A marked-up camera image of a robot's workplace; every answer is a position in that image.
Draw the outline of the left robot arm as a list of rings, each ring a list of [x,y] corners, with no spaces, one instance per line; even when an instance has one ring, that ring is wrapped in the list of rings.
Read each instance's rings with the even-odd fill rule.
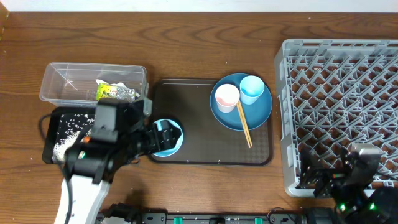
[[[151,112],[147,98],[99,100],[93,124],[65,151],[56,223],[94,223],[119,168],[139,156],[182,145],[181,126],[169,119],[146,124]]]

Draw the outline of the white rice pile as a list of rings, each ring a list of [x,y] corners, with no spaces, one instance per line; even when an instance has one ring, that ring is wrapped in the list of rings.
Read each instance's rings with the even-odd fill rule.
[[[52,160],[56,164],[65,162],[65,151],[71,147],[80,131],[86,126],[93,125],[95,115],[93,114],[62,114],[56,133]]]

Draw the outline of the orange carrot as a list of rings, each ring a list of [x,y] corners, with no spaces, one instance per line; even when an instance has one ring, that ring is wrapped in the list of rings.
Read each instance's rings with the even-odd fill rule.
[[[84,138],[83,138],[83,142],[84,143],[88,143],[90,141],[90,137],[89,136],[85,136]]]

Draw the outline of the light blue bowl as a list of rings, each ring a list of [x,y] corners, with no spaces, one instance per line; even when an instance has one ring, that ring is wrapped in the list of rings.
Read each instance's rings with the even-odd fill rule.
[[[171,119],[159,119],[157,121],[154,121],[154,124],[156,125],[156,128],[158,131],[164,131],[166,129],[165,125],[166,122],[169,123],[169,127],[173,128],[173,130],[178,130],[180,133],[180,136],[178,138],[175,139],[175,146],[171,147],[170,149],[164,150],[164,151],[160,151],[160,152],[156,152],[154,153],[154,156],[157,157],[169,157],[173,154],[175,154],[182,146],[183,143],[183,130],[181,125],[179,125],[177,122],[175,122],[174,120]]]

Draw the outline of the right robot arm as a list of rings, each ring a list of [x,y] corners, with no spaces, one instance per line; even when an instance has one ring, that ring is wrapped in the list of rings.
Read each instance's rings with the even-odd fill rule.
[[[327,169],[308,149],[302,149],[301,187],[313,186],[315,197],[331,197],[334,208],[311,207],[297,215],[295,223],[397,223],[397,189],[380,187],[370,196],[381,154],[372,144],[353,143],[341,151],[342,167]]]

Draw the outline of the foil snack wrapper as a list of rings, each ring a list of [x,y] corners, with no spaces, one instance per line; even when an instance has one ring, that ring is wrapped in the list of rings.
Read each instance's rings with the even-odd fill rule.
[[[96,92],[96,99],[100,100],[102,98],[113,98],[113,99],[118,99],[118,100],[126,100],[129,102],[133,102],[134,100],[137,100],[140,98],[140,94],[135,90],[129,88],[128,90],[126,89],[118,89],[114,91],[98,91]]]

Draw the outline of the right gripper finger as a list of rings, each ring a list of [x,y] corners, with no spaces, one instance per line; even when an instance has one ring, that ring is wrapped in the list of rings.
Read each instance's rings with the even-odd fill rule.
[[[316,198],[327,198],[330,189],[327,186],[329,169],[325,168],[308,149],[300,151],[300,183],[299,186],[307,189],[314,187]]]
[[[347,173],[352,173],[354,165],[357,161],[358,153],[350,146],[341,152],[341,161],[343,165],[343,170]]]

